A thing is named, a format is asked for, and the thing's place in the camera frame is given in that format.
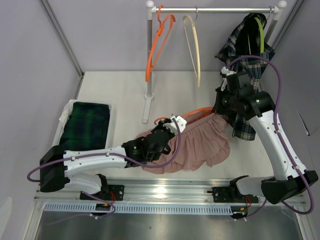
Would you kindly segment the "pink garment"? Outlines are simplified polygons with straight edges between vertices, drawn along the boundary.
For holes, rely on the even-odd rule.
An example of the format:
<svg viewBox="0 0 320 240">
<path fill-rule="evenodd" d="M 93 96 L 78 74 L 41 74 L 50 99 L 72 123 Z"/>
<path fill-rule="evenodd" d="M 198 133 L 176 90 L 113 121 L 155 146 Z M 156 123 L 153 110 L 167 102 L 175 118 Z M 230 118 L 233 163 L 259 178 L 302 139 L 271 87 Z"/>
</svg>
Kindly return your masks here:
<svg viewBox="0 0 320 240">
<path fill-rule="evenodd" d="M 225 135 L 228 123 L 222 115 L 211 113 L 201 118 L 196 113 L 185 118 L 187 126 L 181 134 L 180 149 L 176 158 L 165 167 L 143 167 L 144 171 L 161 175 L 180 170 L 196 171 L 203 164 L 209 167 L 222 163 L 231 152 Z"/>
</svg>

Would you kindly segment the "navy plaid skirt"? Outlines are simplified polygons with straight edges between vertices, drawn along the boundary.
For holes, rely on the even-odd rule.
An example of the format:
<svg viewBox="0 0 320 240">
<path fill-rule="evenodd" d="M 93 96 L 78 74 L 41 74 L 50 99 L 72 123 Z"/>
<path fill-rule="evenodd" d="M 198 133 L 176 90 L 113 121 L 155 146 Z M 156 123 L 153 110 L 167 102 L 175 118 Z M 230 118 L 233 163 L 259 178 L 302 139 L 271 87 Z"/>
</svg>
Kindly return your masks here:
<svg viewBox="0 0 320 240">
<path fill-rule="evenodd" d="M 225 45 L 215 55 L 215 57 L 225 63 L 225 65 L 229 65 L 236 58 L 250 55 L 247 53 L 248 47 L 247 40 L 245 39 L 245 34 L 247 33 L 247 28 L 245 27 L 246 20 L 248 19 L 247 16 L 232 31 Z M 251 56 L 262 57 L 270 61 L 274 55 L 275 50 L 273 49 L 271 53 L 258 53 Z M 267 66 L 268 63 L 264 60 L 256 58 L 246 58 L 233 63 L 230 67 L 230 70 L 235 72 L 247 73 L 249 75 L 249 79 L 253 86 L 254 92 L 257 93 L 260 80 Z M 245 120 L 245 118 L 239 113 L 227 115 L 225 116 L 225 120 L 233 128 L 232 137 L 239 138 L 245 141 L 253 141 L 255 139 L 256 132 L 254 128 L 251 127 L 249 122 Z"/>
</svg>

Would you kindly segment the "green hanger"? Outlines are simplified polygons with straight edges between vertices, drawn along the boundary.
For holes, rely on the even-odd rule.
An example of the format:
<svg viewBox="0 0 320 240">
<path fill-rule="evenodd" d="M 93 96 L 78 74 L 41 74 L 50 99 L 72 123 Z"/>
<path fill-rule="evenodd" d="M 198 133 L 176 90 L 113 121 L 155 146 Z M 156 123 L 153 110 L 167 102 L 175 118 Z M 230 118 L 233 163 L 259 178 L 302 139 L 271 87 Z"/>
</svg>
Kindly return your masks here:
<svg viewBox="0 0 320 240">
<path fill-rule="evenodd" d="M 249 55 L 271 53 L 273 49 L 265 40 L 264 29 L 267 24 L 267 18 L 262 13 L 251 13 L 247 16 L 245 22 L 247 40 L 247 53 Z"/>
</svg>

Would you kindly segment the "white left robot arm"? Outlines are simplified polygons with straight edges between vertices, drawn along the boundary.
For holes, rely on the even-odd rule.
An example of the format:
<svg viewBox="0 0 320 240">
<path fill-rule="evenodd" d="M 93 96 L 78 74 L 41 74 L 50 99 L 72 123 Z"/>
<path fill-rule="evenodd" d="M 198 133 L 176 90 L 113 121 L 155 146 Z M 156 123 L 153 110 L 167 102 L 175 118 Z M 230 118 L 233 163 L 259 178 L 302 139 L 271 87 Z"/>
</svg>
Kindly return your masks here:
<svg viewBox="0 0 320 240">
<path fill-rule="evenodd" d="M 148 135 L 108 149 L 76 152 L 55 145 L 39 161 L 40 191 L 51 193 L 69 188 L 103 200 L 109 193 L 106 177 L 89 175 L 87 171 L 149 167 L 150 162 L 171 152 L 169 140 L 179 136 L 184 128 L 185 121 L 172 116 L 160 120 Z"/>
</svg>

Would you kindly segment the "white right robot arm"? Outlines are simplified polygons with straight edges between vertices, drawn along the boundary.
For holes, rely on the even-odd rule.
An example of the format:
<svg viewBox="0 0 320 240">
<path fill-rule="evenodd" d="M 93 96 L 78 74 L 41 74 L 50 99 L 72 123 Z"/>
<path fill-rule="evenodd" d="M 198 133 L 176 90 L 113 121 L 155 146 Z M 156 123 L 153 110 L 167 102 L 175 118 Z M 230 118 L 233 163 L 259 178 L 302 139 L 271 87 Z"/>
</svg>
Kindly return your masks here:
<svg viewBox="0 0 320 240">
<path fill-rule="evenodd" d="M 319 179 L 308 170 L 293 150 L 266 91 L 255 92 L 246 73 L 221 72 L 222 84 L 216 88 L 214 111 L 219 115 L 240 114 L 259 137 L 270 160 L 273 175 L 267 178 L 241 176 L 228 189 L 228 196 L 239 202 L 246 195 L 265 197 L 271 204 L 309 190 Z"/>
</svg>

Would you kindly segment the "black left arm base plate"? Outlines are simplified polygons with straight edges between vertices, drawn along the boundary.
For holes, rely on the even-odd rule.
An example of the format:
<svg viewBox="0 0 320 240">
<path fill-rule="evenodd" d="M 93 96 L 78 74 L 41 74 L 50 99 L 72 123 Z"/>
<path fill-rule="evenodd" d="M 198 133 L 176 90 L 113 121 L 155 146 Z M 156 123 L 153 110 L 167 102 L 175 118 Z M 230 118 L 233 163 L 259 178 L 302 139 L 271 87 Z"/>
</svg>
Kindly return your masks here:
<svg viewBox="0 0 320 240">
<path fill-rule="evenodd" d="M 85 187 L 84 191 L 80 192 L 79 198 L 81 200 L 94 200 L 92 197 L 86 195 L 85 192 L 105 201 L 123 201 L 125 186 L 108 184 L 107 186 L 102 186 L 100 189 L 98 189 L 98 187 Z"/>
</svg>

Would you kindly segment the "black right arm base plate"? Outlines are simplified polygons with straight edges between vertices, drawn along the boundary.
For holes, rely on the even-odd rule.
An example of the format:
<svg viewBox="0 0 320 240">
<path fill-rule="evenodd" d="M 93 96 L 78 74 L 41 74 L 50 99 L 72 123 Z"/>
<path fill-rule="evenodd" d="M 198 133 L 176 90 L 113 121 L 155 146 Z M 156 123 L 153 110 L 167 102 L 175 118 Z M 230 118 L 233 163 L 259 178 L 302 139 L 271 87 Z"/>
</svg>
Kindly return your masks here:
<svg viewBox="0 0 320 240">
<path fill-rule="evenodd" d="M 259 199 L 253 195 L 243 195 L 235 187 L 215 186 L 207 191 L 211 194 L 215 203 L 253 203 L 257 204 Z"/>
</svg>

